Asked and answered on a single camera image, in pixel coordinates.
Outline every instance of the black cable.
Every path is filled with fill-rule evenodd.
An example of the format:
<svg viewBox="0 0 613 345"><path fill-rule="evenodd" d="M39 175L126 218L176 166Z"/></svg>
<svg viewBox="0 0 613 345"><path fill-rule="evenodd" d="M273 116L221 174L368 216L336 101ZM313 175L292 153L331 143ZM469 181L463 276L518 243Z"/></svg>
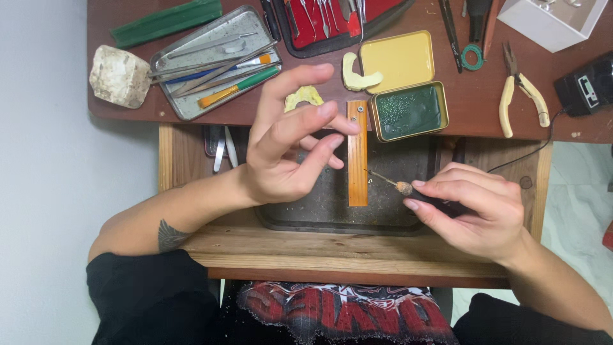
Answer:
<svg viewBox="0 0 613 345"><path fill-rule="evenodd" d="M507 165L509 165L509 164L513 164L513 163L517 162L518 160L523 160L524 158L526 158L526 157L528 157L528 156L530 156L530 155L533 155L533 154L535 154L536 152L539 152L540 150L544 149L544 148L545 148L545 146L549 145L549 143L550 143L551 139L553 139L553 137L554 137L554 121L555 121L555 118L556 118L556 117L558 117L558 115L560 115L560 114L562 114L562 113L565 113L566 111L567 111L567 109L566 109L566 108L564 108L564 109L562 109L562 110L558 111L558 112L557 112L557 114L555 114L555 115L554 115L554 117L552 117L552 118L551 118L550 125L549 125L549 139L547 139L547 142L546 142L546 143L545 143L543 146L541 146L541 147L539 147L538 149L536 149L536 150L534 150L534 151L532 151L532 152L528 153L528 154L527 154L527 155L525 155L525 156L521 156L521 157L519 157L518 159L515 159L515 160L512 160L512 161L509 161L509 162L506 162L505 164L499 165L499 166L497 166L496 168L489 169L489 170L487 171L487 173L489 174L489 173L491 173L492 171L494 171L494 170L496 170L496 169L500 169L500 168L502 168L503 166L507 166Z"/></svg>

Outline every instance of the pliers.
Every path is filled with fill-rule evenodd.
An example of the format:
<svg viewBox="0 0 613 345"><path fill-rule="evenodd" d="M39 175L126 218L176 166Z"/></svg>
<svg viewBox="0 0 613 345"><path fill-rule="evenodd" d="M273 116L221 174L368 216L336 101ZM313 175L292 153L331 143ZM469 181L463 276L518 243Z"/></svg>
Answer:
<svg viewBox="0 0 613 345"><path fill-rule="evenodd" d="M504 53L504 63L506 64L506 70L509 74L509 76L506 78L506 82L504 83L504 89L500 99L500 107L498 108L500 125L502 126L504 137L510 138L513 136L511 124L509 123L509 104L513 98L515 85L519 86L519 88L535 102L541 127L548 127L549 113L547 111L545 99L543 99L543 96L541 96L541 93L535 88L535 86L532 85L532 83L519 72L515 54L513 54L513 51L511 50L511 44L509 42L507 42L506 45L502 43L502 49Z"/></svg>

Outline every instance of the forearm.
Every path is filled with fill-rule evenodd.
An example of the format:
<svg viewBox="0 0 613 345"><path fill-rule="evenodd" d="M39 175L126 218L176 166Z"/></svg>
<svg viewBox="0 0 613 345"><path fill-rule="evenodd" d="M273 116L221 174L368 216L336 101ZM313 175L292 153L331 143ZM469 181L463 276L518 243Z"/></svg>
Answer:
<svg viewBox="0 0 613 345"><path fill-rule="evenodd" d="M524 231L517 255L500 262L509 271L517 300L541 314L613 335L602 298L574 269Z"/></svg>
<svg viewBox="0 0 613 345"><path fill-rule="evenodd" d="M148 255L176 248L224 214L255 205L244 186L244 166L197 180L143 201L109 219L89 252Z"/></svg>

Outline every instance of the yellow tin lid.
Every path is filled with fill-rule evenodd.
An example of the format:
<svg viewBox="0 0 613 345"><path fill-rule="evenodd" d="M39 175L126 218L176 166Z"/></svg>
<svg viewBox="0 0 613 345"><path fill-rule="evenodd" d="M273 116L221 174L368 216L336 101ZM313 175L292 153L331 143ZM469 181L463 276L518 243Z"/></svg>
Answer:
<svg viewBox="0 0 613 345"><path fill-rule="evenodd" d="M377 71L383 74L381 83L366 89L371 94L434 78L432 38L426 30L364 42L360 60L365 76Z"/></svg>

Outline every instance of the black shirt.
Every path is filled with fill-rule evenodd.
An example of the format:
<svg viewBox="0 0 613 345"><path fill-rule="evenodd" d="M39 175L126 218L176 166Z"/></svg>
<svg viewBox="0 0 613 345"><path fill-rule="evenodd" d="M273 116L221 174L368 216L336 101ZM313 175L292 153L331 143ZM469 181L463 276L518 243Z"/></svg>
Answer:
<svg viewBox="0 0 613 345"><path fill-rule="evenodd" d="M425 288L234 282L220 309L184 250L87 266L93 344L611 344L530 308L475 295L453 330Z"/></svg>

